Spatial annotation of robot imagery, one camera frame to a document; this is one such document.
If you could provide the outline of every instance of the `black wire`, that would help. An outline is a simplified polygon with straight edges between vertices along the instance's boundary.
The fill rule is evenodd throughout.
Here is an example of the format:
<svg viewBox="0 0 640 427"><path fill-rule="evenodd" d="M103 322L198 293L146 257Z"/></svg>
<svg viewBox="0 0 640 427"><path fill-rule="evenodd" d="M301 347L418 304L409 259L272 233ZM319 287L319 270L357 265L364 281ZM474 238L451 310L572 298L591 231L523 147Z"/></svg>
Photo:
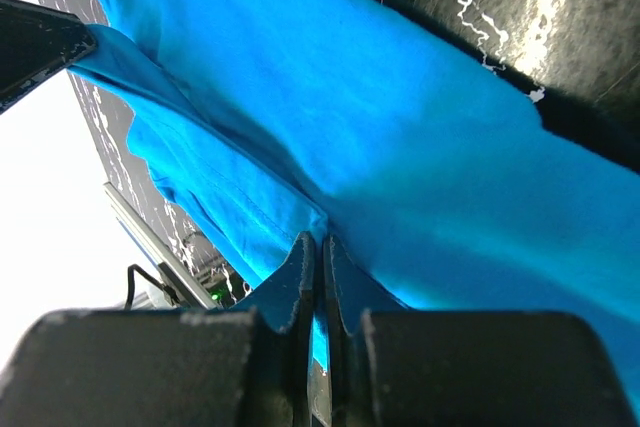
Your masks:
<svg viewBox="0 0 640 427"><path fill-rule="evenodd" d="M138 264L133 264L127 268L127 300L124 302L124 310L131 310L131 308L133 307L133 298L136 294L136 283L135 279L133 278L134 272L137 272L142 276L142 278L144 278L144 280L166 293L173 302L175 302L176 304L180 303L176 291L173 290L173 288L169 287L168 285L163 285L161 282L158 282L158 280L145 272L144 269Z"/></svg>

